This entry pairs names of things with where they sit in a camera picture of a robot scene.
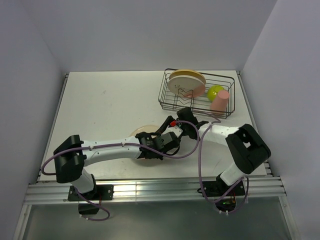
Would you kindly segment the pink cream plate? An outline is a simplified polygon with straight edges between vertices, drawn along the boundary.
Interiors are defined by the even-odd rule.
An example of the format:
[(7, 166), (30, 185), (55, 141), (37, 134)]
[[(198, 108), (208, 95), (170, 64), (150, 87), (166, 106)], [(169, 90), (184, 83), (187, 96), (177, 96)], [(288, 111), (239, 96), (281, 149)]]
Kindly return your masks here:
[(167, 83), (167, 88), (175, 95), (184, 98), (196, 98), (205, 90), (205, 84), (198, 78), (187, 75), (175, 76)]
[[(141, 133), (141, 132), (153, 133), (153, 132), (157, 131), (158, 128), (159, 128), (158, 125), (153, 125), (153, 124), (144, 125), (144, 126), (137, 128), (136, 130), (134, 130), (129, 136), (133, 137), (136, 134)], [(141, 167), (154, 167), (159, 164), (159, 159), (139, 158), (139, 159), (132, 159), (132, 161), (136, 165), (141, 166)]]

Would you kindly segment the pink cup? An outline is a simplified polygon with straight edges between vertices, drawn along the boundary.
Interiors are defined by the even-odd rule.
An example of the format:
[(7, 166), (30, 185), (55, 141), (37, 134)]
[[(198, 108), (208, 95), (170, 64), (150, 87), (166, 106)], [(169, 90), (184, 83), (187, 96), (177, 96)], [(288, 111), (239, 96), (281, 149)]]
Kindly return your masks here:
[(227, 90), (220, 90), (215, 99), (212, 101), (210, 105), (210, 109), (212, 111), (225, 112), (228, 102), (229, 102), (230, 94)]

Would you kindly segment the green ceramic bowl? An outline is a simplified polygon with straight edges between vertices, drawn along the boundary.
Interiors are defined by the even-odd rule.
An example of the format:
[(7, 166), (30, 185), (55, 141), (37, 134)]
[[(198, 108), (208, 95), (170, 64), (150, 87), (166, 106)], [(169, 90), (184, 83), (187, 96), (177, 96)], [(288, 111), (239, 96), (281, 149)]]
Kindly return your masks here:
[(213, 85), (207, 90), (206, 96), (212, 102), (222, 90), (224, 90), (224, 88), (221, 85)]

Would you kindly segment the yellow cream plate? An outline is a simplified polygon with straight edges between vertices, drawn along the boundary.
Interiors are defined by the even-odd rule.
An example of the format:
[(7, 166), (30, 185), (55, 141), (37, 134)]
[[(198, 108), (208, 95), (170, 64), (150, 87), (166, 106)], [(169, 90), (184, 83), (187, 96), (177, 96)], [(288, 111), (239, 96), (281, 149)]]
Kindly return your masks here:
[(175, 71), (173, 71), (170, 75), (169, 75), (169, 79), (171, 80), (174, 77), (177, 76), (190, 76), (190, 77), (194, 77), (197, 78), (198, 80), (202, 81), (203, 84), (206, 84), (206, 79), (205, 77), (198, 71), (195, 70), (191, 70), (191, 69), (177, 69)]

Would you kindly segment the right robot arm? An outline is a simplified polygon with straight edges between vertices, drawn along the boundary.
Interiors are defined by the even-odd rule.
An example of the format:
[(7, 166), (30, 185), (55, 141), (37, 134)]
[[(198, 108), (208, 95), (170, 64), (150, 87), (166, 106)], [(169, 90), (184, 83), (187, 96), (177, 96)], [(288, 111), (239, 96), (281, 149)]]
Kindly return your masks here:
[(234, 183), (240, 178), (250, 175), (272, 153), (254, 127), (244, 124), (238, 127), (216, 125), (215, 122), (198, 121), (190, 107), (177, 112), (177, 119), (171, 115), (156, 130), (157, 134), (173, 131), (178, 138), (188, 136), (202, 142), (212, 142), (228, 147), (233, 163), (218, 175), (216, 189), (222, 195), (229, 194)]

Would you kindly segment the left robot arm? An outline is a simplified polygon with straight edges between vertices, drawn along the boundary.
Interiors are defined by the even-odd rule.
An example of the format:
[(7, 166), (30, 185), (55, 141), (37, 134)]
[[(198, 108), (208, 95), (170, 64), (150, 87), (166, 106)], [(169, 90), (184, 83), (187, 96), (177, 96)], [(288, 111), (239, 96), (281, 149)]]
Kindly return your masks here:
[(84, 167), (117, 159), (160, 159), (179, 149), (181, 135), (174, 131), (163, 134), (140, 132), (118, 142), (83, 141), (78, 134), (69, 136), (53, 152), (56, 181), (71, 183), (86, 200), (96, 197), (98, 188), (93, 174)]

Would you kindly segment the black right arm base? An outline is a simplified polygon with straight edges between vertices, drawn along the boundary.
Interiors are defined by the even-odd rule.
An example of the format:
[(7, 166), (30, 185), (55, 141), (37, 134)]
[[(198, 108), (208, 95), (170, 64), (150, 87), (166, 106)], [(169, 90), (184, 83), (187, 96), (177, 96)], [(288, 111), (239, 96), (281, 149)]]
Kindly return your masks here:
[[(203, 189), (208, 198), (221, 197), (231, 186), (226, 185), (223, 181), (203, 181)], [(245, 195), (243, 182), (238, 183), (226, 196), (237, 197)]]

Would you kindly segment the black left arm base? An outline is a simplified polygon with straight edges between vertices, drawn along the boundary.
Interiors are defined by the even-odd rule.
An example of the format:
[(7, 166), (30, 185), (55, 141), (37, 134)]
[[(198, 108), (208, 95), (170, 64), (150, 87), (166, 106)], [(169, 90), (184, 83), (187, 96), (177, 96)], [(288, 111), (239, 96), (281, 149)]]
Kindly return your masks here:
[[(113, 199), (114, 186), (112, 184), (96, 185), (93, 190), (81, 195), (90, 201), (110, 201)], [(76, 188), (71, 186), (67, 200), (69, 202), (81, 201), (82, 198), (76, 193)]]

